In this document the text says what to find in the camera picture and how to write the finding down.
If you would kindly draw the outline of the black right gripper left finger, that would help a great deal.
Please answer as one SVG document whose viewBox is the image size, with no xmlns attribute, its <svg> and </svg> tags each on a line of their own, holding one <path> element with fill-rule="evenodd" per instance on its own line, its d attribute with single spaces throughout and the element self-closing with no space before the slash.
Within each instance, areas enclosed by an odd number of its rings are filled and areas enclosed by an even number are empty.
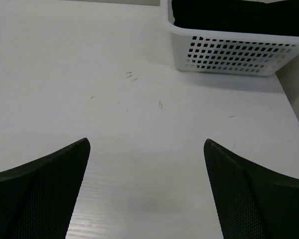
<svg viewBox="0 0 299 239">
<path fill-rule="evenodd" d="M 83 138 L 0 172 L 0 239 L 64 239 L 90 149 Z"/>
</svg>

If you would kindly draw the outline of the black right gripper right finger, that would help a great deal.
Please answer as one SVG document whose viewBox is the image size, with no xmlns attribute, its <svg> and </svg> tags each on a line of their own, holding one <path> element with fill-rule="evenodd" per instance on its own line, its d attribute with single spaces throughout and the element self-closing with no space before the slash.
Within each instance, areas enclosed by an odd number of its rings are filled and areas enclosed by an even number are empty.
<svg viewBox="0 0 299 239">
<path fill-rule="evenodd" d="M 207 139 L 204 158 L 225 239 L 299 239 L 299 179 Z"/>
</svg>

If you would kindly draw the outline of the black skirt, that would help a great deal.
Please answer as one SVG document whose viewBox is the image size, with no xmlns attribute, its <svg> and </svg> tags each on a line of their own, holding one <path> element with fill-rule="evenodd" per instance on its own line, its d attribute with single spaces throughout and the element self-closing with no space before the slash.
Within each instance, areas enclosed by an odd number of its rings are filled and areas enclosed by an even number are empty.
<svg viewBox="0 0 299 239">
<path fill-rule="evenodd" d="M 299 0 L 173 0 L 174 25 L 181 28 L 299 36 Z"/>
</svg>

